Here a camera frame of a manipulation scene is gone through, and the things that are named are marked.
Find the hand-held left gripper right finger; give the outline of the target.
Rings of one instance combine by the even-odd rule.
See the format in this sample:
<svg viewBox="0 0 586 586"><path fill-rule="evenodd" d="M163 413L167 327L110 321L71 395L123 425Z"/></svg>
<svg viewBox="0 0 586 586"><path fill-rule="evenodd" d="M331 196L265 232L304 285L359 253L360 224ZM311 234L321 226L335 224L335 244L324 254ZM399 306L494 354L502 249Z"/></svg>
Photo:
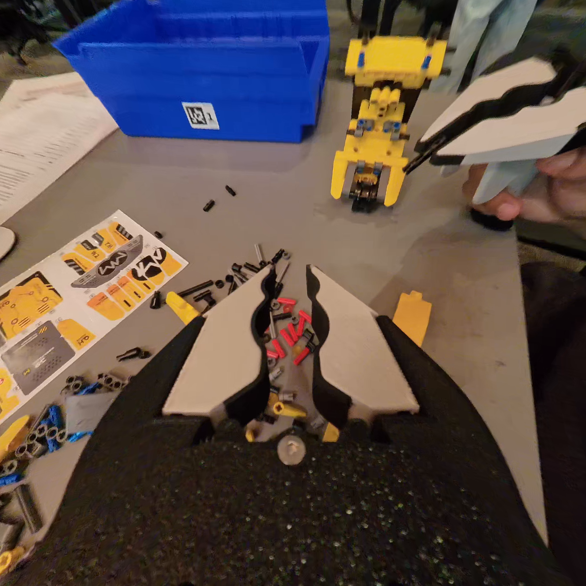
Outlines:
<svg viewBox="0 0 586 586"><path fill-rule="evenodd" d="M420 411L385 338L380 317L315 265L306 266L312 328L312 399L323 416Z"/></svg>

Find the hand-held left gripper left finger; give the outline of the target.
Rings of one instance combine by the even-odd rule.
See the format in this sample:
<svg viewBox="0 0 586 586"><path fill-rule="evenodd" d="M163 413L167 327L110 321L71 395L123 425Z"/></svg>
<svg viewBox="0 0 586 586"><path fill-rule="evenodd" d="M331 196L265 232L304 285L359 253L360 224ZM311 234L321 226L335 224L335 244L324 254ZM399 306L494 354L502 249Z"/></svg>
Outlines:
<svg viewBox="0 0 586 586"><path fill-rule="evenodd" d="M201 320L201 329L164 406L164 415L223 418L226 401L254 383L266 366L255 319L270 301L275 268L266 266Z"/></svg>

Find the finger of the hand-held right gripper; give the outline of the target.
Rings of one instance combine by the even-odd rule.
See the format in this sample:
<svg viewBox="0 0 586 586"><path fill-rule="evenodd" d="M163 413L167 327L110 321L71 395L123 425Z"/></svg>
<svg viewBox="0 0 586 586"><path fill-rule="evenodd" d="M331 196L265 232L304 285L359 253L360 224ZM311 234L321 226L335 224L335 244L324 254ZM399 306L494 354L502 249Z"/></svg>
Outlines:
<svg viewBox="0 0 586 586"><path fill-rule="evenodd" d="M531 57L478 77L431 124L417 144L429 146L441 138L450 142L480 122L538 106L556 76L551 62Z"/></svg>
<svg viewBox="0 0 586 586"><path fill-rule="evenodd" d="M478 122L429 158L434 166L473 165L551 157L585 127L585 87L545 106Z"/></svg>

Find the person's right hand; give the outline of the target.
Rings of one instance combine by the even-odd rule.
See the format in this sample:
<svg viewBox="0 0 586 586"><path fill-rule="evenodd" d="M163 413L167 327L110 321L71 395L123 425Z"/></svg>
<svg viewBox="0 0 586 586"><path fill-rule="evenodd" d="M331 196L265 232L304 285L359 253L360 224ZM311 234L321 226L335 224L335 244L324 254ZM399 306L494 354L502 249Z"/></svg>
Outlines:
<svg viewBox="0 0 586 586"><path fill-rule="evenodd" d="M585 147L540 159L536 166L537 176L521 195L505 189L473 209L503 222L524 219L585 234Z"/></svg>

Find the yellow curved piece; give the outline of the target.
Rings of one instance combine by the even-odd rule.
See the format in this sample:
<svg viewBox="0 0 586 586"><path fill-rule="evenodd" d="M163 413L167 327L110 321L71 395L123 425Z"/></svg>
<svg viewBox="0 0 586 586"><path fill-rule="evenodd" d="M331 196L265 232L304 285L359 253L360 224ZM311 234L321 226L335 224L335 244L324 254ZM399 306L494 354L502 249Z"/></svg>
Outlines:
<svg viewBox="0 0 586 586"><path fill-rule="evenodd" d="M170 291L166 294L165 303L184 325L190 324L193 320L201 316L201 313L197 309L175 292Z"/></svg>

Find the yellow flat panel piece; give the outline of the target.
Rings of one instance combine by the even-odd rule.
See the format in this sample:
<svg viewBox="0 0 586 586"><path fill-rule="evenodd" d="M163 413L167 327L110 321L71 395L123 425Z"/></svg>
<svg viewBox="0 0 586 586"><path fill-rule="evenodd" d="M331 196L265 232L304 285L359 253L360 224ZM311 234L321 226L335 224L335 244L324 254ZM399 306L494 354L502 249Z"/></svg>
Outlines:
<svg viewBox="0 0 586 586"><path fill-rule="evenodd" d="M429 327L431 311L432 304L423 298L421 292L403 292L399 297L392 322L421 348Z"/></svg>

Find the yellow toy forklift model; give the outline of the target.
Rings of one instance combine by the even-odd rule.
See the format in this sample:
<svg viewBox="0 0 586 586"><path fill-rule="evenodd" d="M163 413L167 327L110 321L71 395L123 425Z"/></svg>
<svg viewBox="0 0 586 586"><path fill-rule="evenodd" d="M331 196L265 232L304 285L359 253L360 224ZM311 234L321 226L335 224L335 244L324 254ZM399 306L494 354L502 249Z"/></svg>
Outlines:
<svg viewBox="0 0 586 586"><path fill-rule="evenodd" d="M421 91L445 74L448 42L429 35L373 36L350 42L345 74L353 80L345 144L335 153L331 195L354 213L398 200L408 159L407 123Z"/></svg>

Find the yellow grey sticker sheet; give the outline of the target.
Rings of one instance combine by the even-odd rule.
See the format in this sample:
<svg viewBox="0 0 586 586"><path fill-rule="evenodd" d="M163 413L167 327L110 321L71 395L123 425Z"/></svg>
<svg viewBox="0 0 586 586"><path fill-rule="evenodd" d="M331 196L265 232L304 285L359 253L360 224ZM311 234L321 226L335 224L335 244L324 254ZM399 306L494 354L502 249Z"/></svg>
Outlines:
<svg viewBox="0 0 586 586"><path fill-rule="evenodd" d="M117 210L2 285L1 421L187 265Z"/></svg>

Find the printed paper sheet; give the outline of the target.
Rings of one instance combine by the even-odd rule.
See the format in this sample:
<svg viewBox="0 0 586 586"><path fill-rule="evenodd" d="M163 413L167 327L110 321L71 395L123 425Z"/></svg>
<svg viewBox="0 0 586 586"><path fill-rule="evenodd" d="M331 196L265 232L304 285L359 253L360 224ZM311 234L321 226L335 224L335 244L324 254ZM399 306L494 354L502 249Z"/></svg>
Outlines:
<svg viewBox="0 0 586 586"><path fill-rule="evenodd" d="M1 223L117 129L78 73L14 80L1 99Z"/></svg>

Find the blue plastic bin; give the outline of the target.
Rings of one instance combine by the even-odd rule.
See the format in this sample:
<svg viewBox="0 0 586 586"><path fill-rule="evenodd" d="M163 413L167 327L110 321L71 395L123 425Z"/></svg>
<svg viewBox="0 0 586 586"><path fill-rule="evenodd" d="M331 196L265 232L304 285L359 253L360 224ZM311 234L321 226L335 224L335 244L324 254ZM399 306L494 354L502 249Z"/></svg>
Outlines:
<svg viewBox="0 0 586 586"><path fill-rule="evenodd" d="M300 143L330 30L325 1L118 1L54 46L127 136Z"/></svg>

